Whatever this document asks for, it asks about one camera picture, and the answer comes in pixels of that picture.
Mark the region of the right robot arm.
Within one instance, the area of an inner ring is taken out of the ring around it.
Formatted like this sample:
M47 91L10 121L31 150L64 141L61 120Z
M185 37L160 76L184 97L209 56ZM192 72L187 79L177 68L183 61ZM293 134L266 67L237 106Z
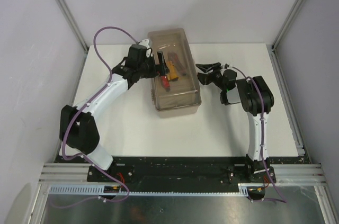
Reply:
M262 76L249 77L240 69L229 64L196 64L202 85L214 84L220 90L223 105L240 103L248 117L249 146L244 169L245 178L250 182L273 183L274 172L270 171L267 150L267 122L274 106L274 96Z

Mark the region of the red folding knife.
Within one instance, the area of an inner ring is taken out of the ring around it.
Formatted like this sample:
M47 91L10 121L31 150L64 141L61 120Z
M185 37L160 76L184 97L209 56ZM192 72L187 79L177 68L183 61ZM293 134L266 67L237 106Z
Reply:
M161 76L160 78L163 88L165 89L165 91L169 92L171 90L171 87L167 76Z

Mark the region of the yellow utility knife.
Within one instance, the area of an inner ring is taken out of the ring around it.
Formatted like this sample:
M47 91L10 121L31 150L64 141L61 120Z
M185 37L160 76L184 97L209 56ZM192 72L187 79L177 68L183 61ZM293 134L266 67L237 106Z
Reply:
M174 64L170 60L168 61L168 68L169 68L169 73L168 73L168 76L167 76L168 80L169 81L177 81L179 79L179 77L176 73Z

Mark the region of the beige plastic tool box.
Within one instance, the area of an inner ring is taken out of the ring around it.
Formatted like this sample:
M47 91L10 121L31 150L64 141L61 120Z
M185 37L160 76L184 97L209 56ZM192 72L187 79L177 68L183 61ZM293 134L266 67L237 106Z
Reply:
M201 105L200 86L188 39L183 28L148 33L151 47L164 55L169 72L153 78L152 98L160 118L197 112Z

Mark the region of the red black utility knife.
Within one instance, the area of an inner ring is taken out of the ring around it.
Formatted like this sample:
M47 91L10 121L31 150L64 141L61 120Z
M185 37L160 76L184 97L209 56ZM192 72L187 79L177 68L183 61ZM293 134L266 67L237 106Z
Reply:
M169 60L173 63L174 67L177 69L177 71L184 75L186 74L186 68L183 66L183 64L181 63L177 53L175 52L169 52L168 53L168 58Z

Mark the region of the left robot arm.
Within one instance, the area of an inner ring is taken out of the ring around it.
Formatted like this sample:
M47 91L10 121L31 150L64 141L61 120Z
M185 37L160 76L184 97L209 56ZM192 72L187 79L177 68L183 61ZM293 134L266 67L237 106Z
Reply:
M99 168L99 176L109 182L116 178L117 168L113 157L100 144L96 121L120 95L143 78L166 76L169 68L162 51L153 54L147 40L133 44L120 63L109 68L107 80L97 92L75 106L65 105L60 114L59 138L65 160L66 147L77 150L77 156L85 158Z

